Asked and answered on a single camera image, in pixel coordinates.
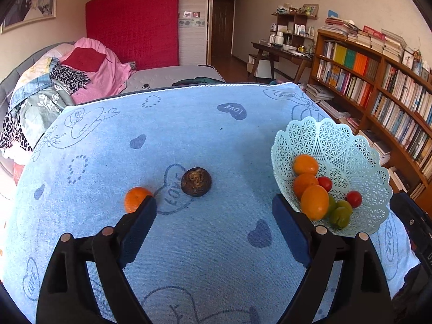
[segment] wooden door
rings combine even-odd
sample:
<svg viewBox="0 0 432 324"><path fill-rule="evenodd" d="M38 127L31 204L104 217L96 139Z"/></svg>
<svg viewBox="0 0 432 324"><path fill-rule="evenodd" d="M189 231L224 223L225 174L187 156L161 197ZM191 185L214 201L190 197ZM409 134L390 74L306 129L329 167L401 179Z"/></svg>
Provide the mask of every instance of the wooden door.
<svg viewBox="0 0 432 324"><path fill-rule="evenodd" d="M234 0L213 0L212 57L231 56Z"/></svg>

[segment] green fruit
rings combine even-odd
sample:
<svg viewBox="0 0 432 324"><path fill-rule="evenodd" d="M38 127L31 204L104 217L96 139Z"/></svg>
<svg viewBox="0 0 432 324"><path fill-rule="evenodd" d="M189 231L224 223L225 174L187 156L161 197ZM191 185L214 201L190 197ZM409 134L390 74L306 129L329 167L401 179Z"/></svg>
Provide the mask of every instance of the green fruit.
<svg viewBox="0 0 432 324"><path fill-rule="evenodd" d="M330 217L331 213L336 209L336 201L333 196L328 195L328 212L326 214L326 218Z"/></svg>
<svg viewBox="0 0 432 324"><path fill-rule="evenodd" d="M347 210L349 210L349 215L353 214L353 208L351 207L351 205L349 204L348 201L345 201L345 200L338 201L336 203L336 208L338 208L338 207L344 207Z"/></svg>
<svg viewBox="0 0 432 324"><path fill-rule="evenodd" d="M346 228L349 224L351 214L345 207L336 208L330 216L330 223L336 229Z"/></svg>

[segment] wedding photo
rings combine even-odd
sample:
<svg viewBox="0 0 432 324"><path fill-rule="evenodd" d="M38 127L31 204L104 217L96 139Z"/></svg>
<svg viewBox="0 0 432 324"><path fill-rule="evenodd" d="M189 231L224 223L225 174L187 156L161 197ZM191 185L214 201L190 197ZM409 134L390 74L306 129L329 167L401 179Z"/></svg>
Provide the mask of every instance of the wedding photo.
<svg viewBox="0 0 432 324"><path fill-rule="evenodd" d="M35 21L55 17L56 0L16 0L4 19L0 32Z"/></svg>

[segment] wooden floor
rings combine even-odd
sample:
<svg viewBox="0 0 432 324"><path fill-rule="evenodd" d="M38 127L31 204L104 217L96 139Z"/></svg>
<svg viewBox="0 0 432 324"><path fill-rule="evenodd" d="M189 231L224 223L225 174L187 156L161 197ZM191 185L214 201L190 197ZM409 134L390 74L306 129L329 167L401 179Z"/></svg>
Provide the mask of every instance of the wooden floor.
<svg viewBox="0 0 432 324"><path fill-rule="evenodd" d="M212 57L212 66L217 69L227 83L260 83L266 79L248 78L246 63L235 57Z"/></svg>

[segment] light blue plastic basket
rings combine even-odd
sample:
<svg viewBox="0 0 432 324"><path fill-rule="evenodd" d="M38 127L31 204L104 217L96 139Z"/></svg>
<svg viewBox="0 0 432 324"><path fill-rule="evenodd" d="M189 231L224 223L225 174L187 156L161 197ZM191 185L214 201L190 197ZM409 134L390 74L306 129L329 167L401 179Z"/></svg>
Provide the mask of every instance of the light blue plastic basket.
<svg viewBox="0 0 432 324"><path fill-rule="evenodd" d="M344 199L351 190L362 194L363 202L354 209L351 222L342 230L335 230L327 219L313 222L324 225L336 235L354 237L359 231L375 233L388 217L388 203L392 197L387 169L379 164L378 152L366 138L355 136L345 124L331 119L317 122L306 117L301 122L291 121L285 131L279 131L271 149L271 160L276 182L293 209L301 212L292 184L296 175L292 162L299 154L309 154L319 163L317 176L331 178L330 191L336 201Z"/></svg>

